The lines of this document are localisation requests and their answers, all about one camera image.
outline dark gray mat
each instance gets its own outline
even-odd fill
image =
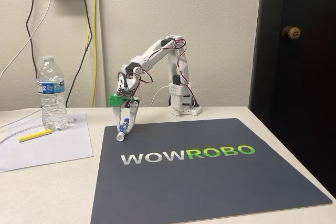
[[[238,119],[138,124],[124,142],[116,135],[115,126],[105,128],[91,224],[178,223],[332,203]],[[237,154],[225,155],[223,146]],[[203,153],[210,147],[218,150],[208,150],[213,157]],[[189,149],[203,158],[191,159]],[[184,159],[169,161],[163,152],[171,159],[172,151],[184,151]],[[162,159],[148,162],[150,153],[159,156],[149,161]],[[124,164],[132,154],[143,154],[141,162]]]

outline white paper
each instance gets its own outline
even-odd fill
[[[18,137],[43,131],[44,128],[41,126],[21,132],[1,143],[0,173],[36,165],[92,157],[93,153],[85,113],[68,114],[68,118],[76,118],[77,121],[69,123],[68,127],[63,131],[52,132],[51,134],[19,143]],[[5,137],[40,124],[42,124],[41,118],[20,120],[11,125]]]

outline brass door knob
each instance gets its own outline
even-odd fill
[[[301,36],[301,30],[295,26],[286,26],[283,30],[281,35],[283,37],[287,37],[289,39],[298,39]]]

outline doorframe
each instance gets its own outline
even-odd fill
[[[259,0],[249,109],[266,127],[270,126],[283,2],[284,0]]]

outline white cord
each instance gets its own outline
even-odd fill
[[[10,136],[4,138],[4,139],[0,142],[0,144],[1,144],[2,142],[6,141],[7,139],[11,138],[12,136],[15,136],[15,135],[17,135],[17,134],[19,134],[19,133],[21,133],[21,132],[25,132],[25,131],[28,131],[28,130],[31,130],[31,129],[34,129],[34,128],[38,128],[38,127],[41,127],[41,126],[43,126],[43,124],[41,124],[41,125],[36,125],[36,126],[32,126],[32,127],[26,128],[26,129],[24,129],[24,130],[15,132],[15,133],[13,133],[12,135],[10,135]]]
[[[28,39],[28,41],[25,43],[25,45],[23,46],[23,48],[21,48],[21,50],[17,53],[17,55],[10,61],[10,63],[5,67],[5,69],[1,72],[0,74],[0,80],[1,80],[1,77],[2,75],[4,74],[4,72],[6,71],[6,69],[12,64],[12,62],[16,59],[16,57],[22,52],[22,50],[26,47],[26,45],[29,43],[29,41],[31,40],[32,36],[34,35],[34,33],[36,32],[36,30],[39,28],[39,26],[42,24],[44,18],[47,16],[47,13],[48,13],[48,10],[49,10],[49,7],[50,7],[50,3],[51,3],[51,0],[49,0],[49,4],[48,4],[48,8],[46,10],[46,13],[44,14],[41,22],[38,24],[38,26],[35,28],[34,32],[31,34],[31,37]]]
[[[68,123],[76,123],[76,122],[77,122],[77,118],[73,118],[73,119],[70,119],[70,120],[68,121]],[[43,124],[36,125],[36,126],[32,126],[32,127],[23,129],[23,130],[21,130],[21,131],[15,132],[15,133],[13,133],[12,135],[10,135],[10,136],[4,138],[3,140],[1,140],[0,144],[3,143],[4,141],[6,141],[7,139],[11,138],[12,136],[15,136],[15,135],[17,135],[17,134],[19,134],[19,133],[21,133],[21,132],[25,132],[25,131],[28,131],[28,130],[31,130],[31,129],[34,129],[34,128],[38,128],[38,127],[41,127],[41,126],[43,126]]]
[[[156,93],[155,96],[153,97],[153,100],[152,100],[152,103],[151,103],[150,107],[153,105],[153,102],[154,102],[154,99],[155,99],[156,95],[157,95],[162,89],[164,89],[164,88],[168,88],[168,87],[169,87],[169,86],[164,86],[164,87],[160,88],[160,89],[157,91],[157,93]]]
[[[35,113],[37,113],[37,112],[39,112],[39,111],[41,111],[41,110],[42,110],[42,109],[39,109],[38,111],[35,111],[35,112],[33,112],[32,114],[35,114]],[[8,126],[8,125],[10,125],[10,124],[12,124],[12,123],[16,123],[16,122],[18,122],[18,121],[20,121],[20,120],[22,120],[22,119],[24,119],[24,118],[20,118],[20,119],[14,121],[14,122],[8,123],[8,124],[6,124],[6,125],[2,125],[2,126],[0,127],[0,129],[3,128],[3,127],[6,127],[6,126]]]

